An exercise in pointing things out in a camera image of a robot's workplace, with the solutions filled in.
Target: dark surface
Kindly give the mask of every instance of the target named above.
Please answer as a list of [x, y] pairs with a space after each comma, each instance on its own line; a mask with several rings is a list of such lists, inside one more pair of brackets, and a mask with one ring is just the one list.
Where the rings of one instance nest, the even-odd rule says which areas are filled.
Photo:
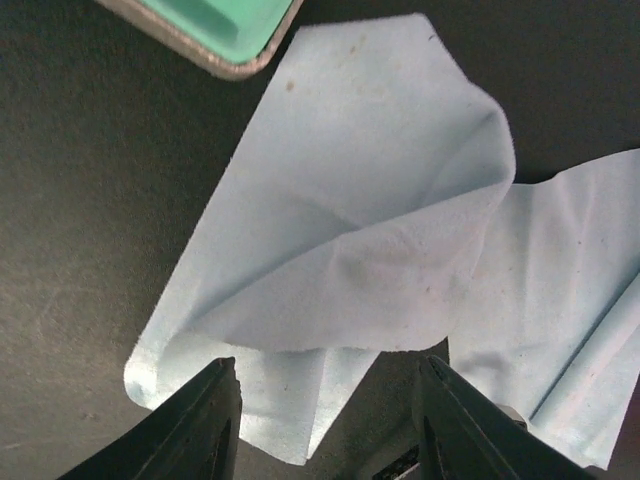
[[[414, 11], [505, 109], [520, 181], [640, 144], [636, 0], [306, 0], [294, 30]], [[124, 362], [277, 58], [222, 82], [79, 0], [1, 2], [0, 54], [0, 478], [54, 478], [146, 414]], [[414, 360], [384, 355], [307, 467], [241, 444], [237, 478], [350, 471]]]

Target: blue paper towel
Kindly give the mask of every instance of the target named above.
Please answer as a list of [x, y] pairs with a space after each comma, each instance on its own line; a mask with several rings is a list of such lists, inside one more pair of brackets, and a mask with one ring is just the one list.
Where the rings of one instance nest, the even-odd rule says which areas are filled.
[[[302, 464], [379, 351], [450, 335], [453, 366], [530, 417], [638, 266], [638, 163], [512, 187], [502, 110], [423, 16], [302, 29], [127, 363], [127, 392], [154, 408], [235, 356], [241, 437]], [[616, 415], [637, 370], [632, 353]], [[580, 455], [606, 464], [613, 424]]]

